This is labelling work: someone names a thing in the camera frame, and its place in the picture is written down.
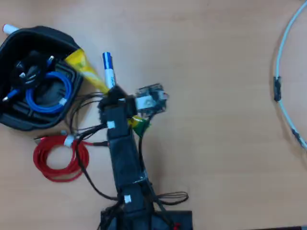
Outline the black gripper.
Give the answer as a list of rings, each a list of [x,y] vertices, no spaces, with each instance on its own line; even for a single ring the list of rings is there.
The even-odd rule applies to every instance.
[[[100,122],[111,121],[112,118],[132,118],[137,114],[135,97],[128,95],[115,85],[98,104]]]

